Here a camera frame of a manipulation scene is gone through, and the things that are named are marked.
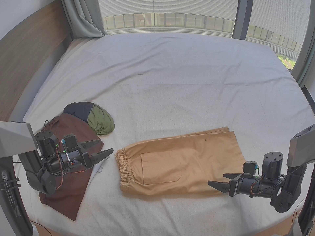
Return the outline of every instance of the mattress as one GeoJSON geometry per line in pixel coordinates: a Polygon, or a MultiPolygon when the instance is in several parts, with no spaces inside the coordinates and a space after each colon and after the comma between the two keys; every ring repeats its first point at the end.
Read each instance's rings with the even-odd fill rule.
{"type": "MultiPolygon", "coordinates": [[[[266,45],[180,33],[107,35],[74,40],[49,74],[24,117],[34,133],[72,102],[94,102],[115,130],[103,149],[228,126],[246,160],[262,165],[270,151],[284,154],[290,139],[315,123],[302,91],[266,45]]],[[[41,204],[16,165],[31,220],[63,235],[253,235],[293,214],[270,200],[237,195],[142,196],[120,191],[114,156],[94,169],[76,221],[41,204]]]]}

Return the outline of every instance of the navy blue cloth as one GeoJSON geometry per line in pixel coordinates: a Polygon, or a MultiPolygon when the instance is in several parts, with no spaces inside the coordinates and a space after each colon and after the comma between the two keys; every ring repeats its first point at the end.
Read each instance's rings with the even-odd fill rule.
{"type": "Polygon", "coordinates": [[[93,105],[94,103],[86,101],[74,102],[69,105],[66,105],[65,108],[63,109],[63,112],[66,114],[76,116],[87,123],[88,116],[93,105]]]}

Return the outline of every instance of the tan shorts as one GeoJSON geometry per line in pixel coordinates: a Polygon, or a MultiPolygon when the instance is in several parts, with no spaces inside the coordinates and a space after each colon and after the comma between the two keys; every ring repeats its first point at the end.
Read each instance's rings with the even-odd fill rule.
{"type": "Polygon", "coordinates": [[[115,154],[120,189],[142,195],[217,195],[208,180],[228,182],[245,159],[228,127],[131,144],[115,154]]]}

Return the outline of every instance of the clothing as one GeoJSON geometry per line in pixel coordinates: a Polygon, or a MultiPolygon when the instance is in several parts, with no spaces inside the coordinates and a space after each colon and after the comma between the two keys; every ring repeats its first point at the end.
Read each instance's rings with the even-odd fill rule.
{"type": "Polygon", "coordinates": [[[112,116],[105,109],[92,102],[68,104],[63,112],[85,121],[98,135],[107,135],[115,128],[112,116]]]}
{"type": "Polygon", "coordinates": [[[81,120],[87,122],[88,116],[90,114],[91,108],[93,107],[94,103],[92,102],[73,102],[68,104],[63,109],[63,112],[66,114],[71,114],[80,118],[81,120]]]}
{"type": "Polygon", "coordinates": [[[120,189],[142,195],[218,195],[208,180],[241,173],[245,159],[228,127],[131,144],[115,154],[120,189]]]}
{"type": "Polygon", "coordinates": [[[115,128],[114,120],[110,114],[96,104],[90,111],[88,124],[99,136],[107,135],[115,128]]]}
{"type": "MultiPolygon", "coordinates": [[[[64,135],[70,133],[73,133],[80,143],[98,139],[98,136],[86,122],[70,114],[61,114],[54,117],[43,130],[51,130],[59,141],[64,135]]],[[[103,145],[104,143],[100,142],[87,149],[89,155],[100,152],[103,145]]],[[[52,207],[75,221],[92,173],[92,168],[80,173],[71,172],[82,170],[84,170],[84,167],[77,167],[64,175],[62,186],[54,194],[46,195],[39,193],[41,203],[52,207]]],[[[56,182],[56,186],[58,187],[61,183],[61,177],[56,177],[56,182]]]]}

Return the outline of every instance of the bed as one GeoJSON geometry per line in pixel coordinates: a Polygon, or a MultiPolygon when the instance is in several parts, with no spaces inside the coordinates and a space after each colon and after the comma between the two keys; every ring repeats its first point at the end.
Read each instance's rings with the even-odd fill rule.
{"type": "MultiPolygon", "coordinates": [[[[72,102],[105,108],[115,130],[101,136],[114,150],[146,139],[228,126],[246,160],[262,164],[270,151],[284,154],[289,141],[315,123],[289,71],[266,45],[181,33],[106,35],[74,40],[41,86],[24,121],[34,133],[72,102]]],[[[62,235],[253,235],[293,214],[269,199],[124,194],[114,156],[95,167],[76,221],[41,204],[24,169],[15,166],[31,220],[62,235]]]]}

